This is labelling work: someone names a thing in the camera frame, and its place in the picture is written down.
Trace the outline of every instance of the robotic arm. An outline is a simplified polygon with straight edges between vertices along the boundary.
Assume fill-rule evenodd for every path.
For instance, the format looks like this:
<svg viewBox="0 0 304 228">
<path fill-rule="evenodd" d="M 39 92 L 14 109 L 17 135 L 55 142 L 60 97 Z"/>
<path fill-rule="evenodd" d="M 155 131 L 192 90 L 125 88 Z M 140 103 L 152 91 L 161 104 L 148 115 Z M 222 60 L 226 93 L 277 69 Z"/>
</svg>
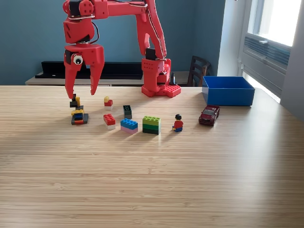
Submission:
<svg viewBox="0 0 304 228">
<path fill-rule="evenodd" d="M 147 96 L 167 95 L 173 97 L 181 92 L 177 85 L 169 85 L 171 61 L 166 59 L 167 51 L 163 31 L 159 22 L 155 0 L 123 2 L 118 0 L 67 0 L 63 10 L 68 15 L 64 22 L 66 42 L 75 44 L 66 46 L 64 63 L 66 67 L 66 91 L 73 98 L 73 88 L 77 72 L 82 64 L 91 68 L 91 94 L 98 87 L 104 68 L 104 48 L 91 41 L 97 26 L 94 19 L 106 19 L 110 16 L 135 15 L 140 51 L 146 58 L 142 61 L 144 86 L 142 92 Z M 151 38 L 154 49 L 150 49 Z"/>
</svg>

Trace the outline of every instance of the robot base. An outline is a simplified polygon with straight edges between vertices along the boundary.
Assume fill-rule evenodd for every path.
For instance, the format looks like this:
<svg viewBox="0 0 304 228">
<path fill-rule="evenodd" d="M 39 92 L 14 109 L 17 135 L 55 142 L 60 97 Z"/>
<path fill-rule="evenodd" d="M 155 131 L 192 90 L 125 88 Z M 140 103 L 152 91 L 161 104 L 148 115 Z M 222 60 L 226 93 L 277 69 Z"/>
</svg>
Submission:
<svg viewBox="0 0 304 228">
<path fill-rule="evenodd" d="M 142 86 L 142 93 L 148 97 L 167 96 L 172 98 L 181 93 L 181 87 L 179 85 L 166 85 L 163 89 L 160 89 L 160 91 L 156 93 L 149 91 L 144 86 Z"/>
</svg>

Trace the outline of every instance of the yellow lego brick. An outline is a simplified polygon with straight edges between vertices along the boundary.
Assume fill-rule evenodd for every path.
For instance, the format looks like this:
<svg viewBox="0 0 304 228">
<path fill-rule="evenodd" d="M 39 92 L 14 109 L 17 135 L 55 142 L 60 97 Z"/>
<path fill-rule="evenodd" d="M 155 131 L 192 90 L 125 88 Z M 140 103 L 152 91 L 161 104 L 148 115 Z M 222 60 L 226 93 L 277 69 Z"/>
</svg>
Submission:
<svg viewBox="0 0 304 228">
<path fill-rule="evenodd" d="M 105 97 L 104 102 L 107 103 L 109 102 L 110 98 L 108 96 Z"/>
<path fill-rule="evenodd" d="M 83 110 L 83 109 L 80 109 L 80 110 L 74 110 L 74 111 L 72 111 L 71 115 L 75 115 L 75 114 L 78 114 L 78 113 L 82 113 L 82 114 L 84 114 L 85 112 L 84 112 L 84 110 Z"/>
<path fill-rule="evenodd" d="M 77 105 L 80 106 L 80 97 L 79 96 L 76 97 L 76 101 L 77 101 Z"/>
</svg>

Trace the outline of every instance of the dark red toy car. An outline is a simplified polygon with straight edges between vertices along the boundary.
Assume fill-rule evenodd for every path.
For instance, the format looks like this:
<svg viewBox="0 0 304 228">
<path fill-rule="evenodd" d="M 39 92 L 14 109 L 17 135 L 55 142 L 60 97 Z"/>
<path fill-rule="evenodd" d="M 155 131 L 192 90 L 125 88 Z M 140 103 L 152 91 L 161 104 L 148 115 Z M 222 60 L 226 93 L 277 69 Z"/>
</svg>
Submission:
<svg viewBox="0 0 304 228">
<path fill-rule="evenodd" d="M 199 117 L 199 123 L 213 126 L 215 120 L 219 117 L 219 110 L 219 106 L 207 105 Z"/>
</svg>

